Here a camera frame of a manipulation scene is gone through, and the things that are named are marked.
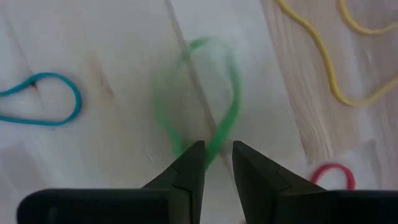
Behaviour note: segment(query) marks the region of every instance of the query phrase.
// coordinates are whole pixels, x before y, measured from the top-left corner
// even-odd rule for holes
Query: red rubber band
[[[319,178],[322,176],[324,172],[330,169],[340,169],[344,172],[346,178],[347,178],[347,190],[354,190],[355,189],[355,179],[353,173],[350,171],[349,168],[337,164],[337,163],[331,163],[331,164],[325,164],[320,166],[313,174],[310,179],[310,181],[313,184],[317,184]]]

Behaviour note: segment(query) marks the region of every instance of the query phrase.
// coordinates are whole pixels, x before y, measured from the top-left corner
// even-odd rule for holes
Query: wooden surface
[[[362,97],[398,71],[397,31],[359,36],[343,24],[335,1],[287,2],[325,39],[347,95]],[[363,26],[397,19],[395,0],[348,4]],[[58,72],[81,88],[84,105],[75,122],[60,128],[0,123],[1,221],[13,223],[18,201],[38,189],[140,187],[166,168],[174,155],[154,119],[150,81],[173,69],[188,41],[203,36],[233,46],[244,88],[230,141],[206,173],[203,223],[243,219],[232,140],[304,177],[319,163],[339,161],[353,170],[359,188],[398,188],[398,92],[370,108],[337,102],[312,39],[273,0],[5,0],[0,90],[33,73]],[[196,55],[178,80],[181,92],[170,90],[181,97],[173,107],[184,139],[208,140],[229,105],[228,79],[217,70],[222,64],[207,57],[213,53]],[[67,87],[44,80],[0,99],[0,108],[62,118],[73,103]],[[321,184],[338,188],[330,184],[336,178],[325,176]]]

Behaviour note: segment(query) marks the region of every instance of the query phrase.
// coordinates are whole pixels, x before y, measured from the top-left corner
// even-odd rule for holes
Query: blue rubber band
[[[73,121],[78,116],[78,114],[81,110],[81,102],[82,102],[81,93],[80,93],[79,89],[77,88],[77,86],[72,81],[70,81],[68,78],[66,78],[58,73],[44,72],[44,73],[38,73],[38,74],[32,75],[27,80],[23,81],[21,84],[15,86],[14,88],[11,88],[6,91],[1,91],[0,97],[9,96],[9,95],[18,93],[43,78],[58,78],[59,80],[63,81],[65,84],[67,84],[69,88],[71,88],[73,94],[75,95],[75,102],[76,102],[75,109],[73,110],[72,114],[70,114],[70,116],[65,118],[63,121],[47,121],[47,120],[40,120],[40,119],[38,119],[38,120],[22,119],[22,118],[14,118],[14,117],[10,117],[10,116],[4,116],[4,115],[0,114],[0,121],[7,121],[7,122],[19,123],[19,124],[33,124],[33,125],[41,125],[41,126],[60,126],[60,125],[63,125],[63,124]]]

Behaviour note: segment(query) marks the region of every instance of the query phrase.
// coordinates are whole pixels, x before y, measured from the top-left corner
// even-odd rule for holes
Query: yellow rubber band
[[[352,100],[349,99],[342,93],[340,90],[337,81],[336,81],[336,71],[333,66],[333,63],[331,61],[331,58],[329,56],[329,52],[323,43],[322,38],[320,37],[318,31],[304,18],[302,18],[300,15],[298,15],[296,12],[291,10],[286,2],[284,0],[276,0],[276,3],[279,5],[279,7],[282,9],[284,13],[286,13],[290,18],[292,18],[295,22],[300,24],[312,37],[312,39],[315,42],[315,45],[318,47],[323,63],[325,64],[326,67],[326,74],[328,75],[329,79],[329,86],[331,89],[331,92],[333,95],[339,100],[340,102],[344,103],[345,105],[348,106],[369,106],[373,104],[375,101],[380,99],[382,96],[384,96],[387,92],[391,91],[397,84],[398,84],[398,77],[395,77],[391,81],[383,84],[380,89],[376,90],[372,95],[370,95],[368,98],[363,99],[363,100]],[[367,31],[371,31],[370,34],[381,34],[383,32],[387,32],[391,29],[397,28],[397,24],[391,24],[386,28],[383,28],[381,30],[369,30],[361,27],[357,22],[355,22],[351,16],[348,14],[348,10],[346,8],[346,4],[344,0],[339,0],[339,5],[340,5],[340,11],[341,15],[344,17],[345,21],[348,23],[348,25],[353,28],[355,31],[361,30],[359,33],[367,33]]]

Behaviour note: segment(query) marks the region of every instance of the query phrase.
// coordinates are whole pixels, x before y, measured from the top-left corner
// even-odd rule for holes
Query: green rubber band
[[[189,45],[187,46],[187,51],[182,55],[180,60],[178,60],[176,69],[175,71],[173,71],[173,74],[178,73],[181,68],[191,59],[192,54],[196,52],[196,50],[206,46],[210,41],[216,41],[227,50],[225,63],[227,66],[227,71],[229,73],[229,80],[232,84],[233,99],[226,116],[221,120],[220,124],[217,127],[217,130],[215,131],[214,136],[206,147],[206,169],[213,162],[221,147],[226,142],[229,133],[231,132],[231,128],[235,123],[236,118],[238,117],[239,109],[241,107],[242,87],[241,79],[239,76],[239,69],[235,61],[235,57],[232,53],[232,50],[226,44],[220,42],[219,40],[213,38],[196,39],[189,43]],[[161,106],[162,103],[160,101],[159,88],[155,87],[154,90],[154,109],[156,120],[167,131],[167,134],[169,135],[169,138],[171,139],[174,147],[174,153],[178,157],[183,153],[183,141],[181,140],[178,132],[168,121],[166,112]]]

